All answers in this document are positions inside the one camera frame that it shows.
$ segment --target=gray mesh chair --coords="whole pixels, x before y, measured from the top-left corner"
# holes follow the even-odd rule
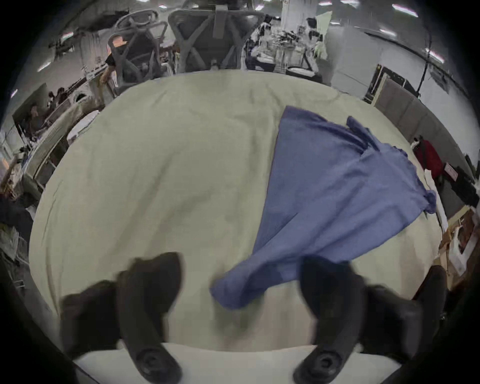
[[[155,38],[152,29],[163,26],[160,37]],[[115,60],[118,87],[117,95],[133,85],[161,77],[166,71],[159,56],[159,44],[163,42],[168,24],[158,21],[158,12],[142,10],[129,13],[117,21],[108,45]],[[113,40],[121,36],[126,44],[113,45]]]
[[[227,5],[215,9],[180,9],[168,16],[168,23],[180,47],[178,73],[239,69],[241,51],[265,15],[255,11],[230,11]]]

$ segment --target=wall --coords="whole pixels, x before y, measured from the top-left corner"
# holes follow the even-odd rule
[[[425,61],[391,43],[379,39],[377,43],[382,49],[379,64],[405,77],[417,89]],[[420,101],[434,113],[461,151],[468,154],[476,165],[479,159],[480,127],[469,100],[452,83],[449,93],[445,92],[432,79],[430,70],[427,70],[420,89]]]
[[[319,60],[324,82],[349,95],[363,98],[372,81],[381,49],[365,33],[351,26],[329,27],[325,40],[327,63]]]

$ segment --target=person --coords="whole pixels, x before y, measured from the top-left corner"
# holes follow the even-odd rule
[[[35,133],[42,129],[43,125],[43,116],[41,116],[38,106],[36,103],[33,103],[30,107],[30,134],[35,136]]]
[[[123,54],[127,47],[128,40],[123,40],[122,36],[118,36],[113,40],[113,46],[117,48],[119,54]],[[135,39],[135,44],[129,49],[129,57],[139,56],[145,53],[149,53],[152,51],[152,43],[148,40],[145,35],[139,35]],[[105,60],[105,64],[108,65],[105,72],[103,72],[102,76],[100,77],[100,83],[106,84],[111,76],[111,74],[116,70],[116,63],[115,59],[113,58],[113,54],[110,53]]]
[[[65,88],[60,87],[57,91],[57,105],[60,105],[67,99],[67,93],[65,92]]]
[[[28,211],[17,202],[0,193],[0,223],[15,227],[20,236],[30,241],[33,219]]]
[[[127,47],[128,40],[123,40],[122,36],[118,36],[115,39],[113,39],[113,46],[117,49],[119,54],[122,54],[126,47]],[[162,52],[168,52],[172,49],[176,48],[176,42],[172,46],[168,47],[159,47],[159,53]],[[153,51],[152,47],[152,41],[150,41],[145,35],[138,35],[135,38],[135,43],[132,44],[132,46],[129,48],[128,51],[128,57],[129,58],[135,58],[141,55],[145,55],[147,53],[151,53]],[[100,77],[100,83],[101,84],[106,84],[108,80],[110,79],[110,76],[112,73],[116,70],[116,63],[115,59],[113,58],[113,54],[110,53],[105,60],[105,64],[108,65],[107,69],[103,72],[102,76]],[[135,83],[136,77],[132,74],[126,74],[127,78],[125,79],[126,81],[133,82]]]
[[[48,93],[48,102],[47,102],[47,108],[48,110],[53,111],[57,107],[57,101],[55,99],[55,95],[52,91]]]

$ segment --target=ceiling light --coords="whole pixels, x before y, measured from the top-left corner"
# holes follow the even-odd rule
[[[73,32],[65,33],[65,34],[61,37],[61,39],[62,39],[62,41],[65,41],[65,40],[69,39],[69,38],[72,37],[72,36],[73,36]]]
[[[431,57],[433,57],[435,60],[439,61],[440,63],[443,64],[443,63],[445,62],[445,59],[444,59],[442,56],[440,56],[439,54],[433,52],[432,50],[429,50],[428,48],[425,48],[424,51],[425,51],[426,53],[429,53],[429,52],[430,52],[429,55],[430,55]]]
[[[385,35],[389,35],[391,37],[396,37],[396,32],[389,31],[387,29],[381,29],[380,32],[382,32]]]
[[[398,4],[392,4],[392,7],[399,12],[406,13],[407,15],[418,17],[418,14],[415,11],[412,11],[411,9],[408,9],[407,7],[403,7],[402,5]]]
[[[47,61],[45,64],[43,64],[40,68],[37,69],[37,72],[40,72],[42,69],[45,69],[46,67],[48,67],[52,62],[51,61]]]

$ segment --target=blue shirt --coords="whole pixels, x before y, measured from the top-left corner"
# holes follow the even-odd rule
[[[404,151],[379,142],[352,117],[347,126],[285,108],[253,253],[210,289],[223,307],[241,308],[296,279],[305,255],[349,261],[422,211],[435,213],[435,193]]]

